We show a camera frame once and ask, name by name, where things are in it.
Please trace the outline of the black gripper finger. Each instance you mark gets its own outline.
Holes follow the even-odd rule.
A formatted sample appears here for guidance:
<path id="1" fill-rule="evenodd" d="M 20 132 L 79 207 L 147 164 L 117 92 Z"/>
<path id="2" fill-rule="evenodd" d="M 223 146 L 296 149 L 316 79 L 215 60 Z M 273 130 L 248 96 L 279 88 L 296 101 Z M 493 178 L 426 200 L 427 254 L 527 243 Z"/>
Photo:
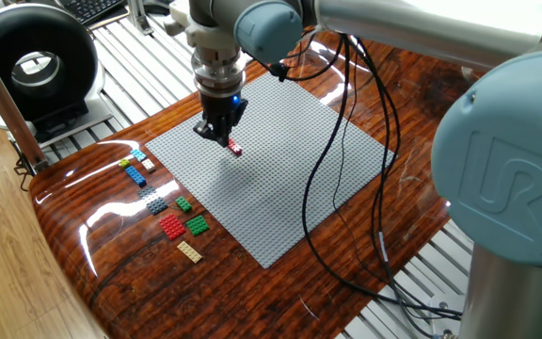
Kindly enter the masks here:
<path id="1" fill-rule="evenodd" d="M 232 128 L 235 127 L 239 123 L 239 121 L 242 119 L 242 116 L 247 108 L 247 105 L 248 105 L 248 100 L 241 99 L 239 104 L 227 116 L 227 130 L 226 130 L 227 137 L 230 136 Z"/>
<path id="2" fill-rule="evenodd" d="M 228 130 L 224 125 L 213 125 L 207 121 L 199 121 L 193 130 L 200 137 L 212 140 L 221 147 L 227 147 L 229 144 Z"/>

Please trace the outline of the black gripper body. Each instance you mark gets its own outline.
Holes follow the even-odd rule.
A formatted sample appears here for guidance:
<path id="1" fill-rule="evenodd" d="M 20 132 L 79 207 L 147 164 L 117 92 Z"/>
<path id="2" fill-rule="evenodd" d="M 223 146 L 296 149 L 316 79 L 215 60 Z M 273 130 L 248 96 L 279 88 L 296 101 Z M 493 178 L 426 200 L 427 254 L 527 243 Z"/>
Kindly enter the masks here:
<path id="1" fill-rule="evenodd" d="M 239 104 L 241 93 L 227 97 L 213 97 L 201 94 L 202 120 L 213 125 L 224 125 L 227 128 L 227 116 Z"/>

